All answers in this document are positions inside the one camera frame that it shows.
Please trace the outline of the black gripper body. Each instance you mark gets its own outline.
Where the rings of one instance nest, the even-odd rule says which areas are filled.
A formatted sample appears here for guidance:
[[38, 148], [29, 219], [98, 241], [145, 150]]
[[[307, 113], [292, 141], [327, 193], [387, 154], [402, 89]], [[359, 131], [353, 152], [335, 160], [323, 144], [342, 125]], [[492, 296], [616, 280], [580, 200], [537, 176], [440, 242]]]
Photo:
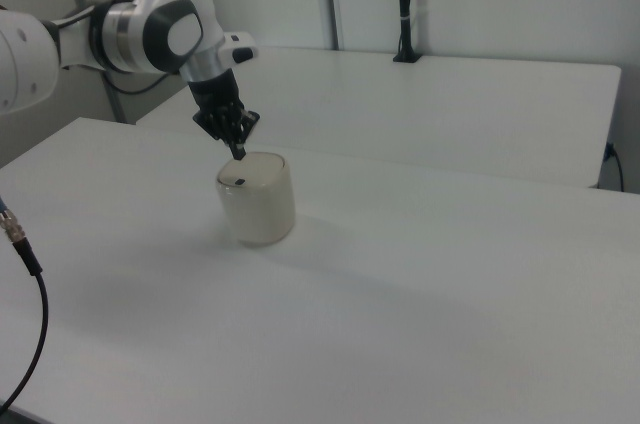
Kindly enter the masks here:
[[193, 120], [215, 140], [246, 142], [260, 119], [245, 108], [231, 69], [202, 82], [190, 82], [189, 89], [198, 106]]

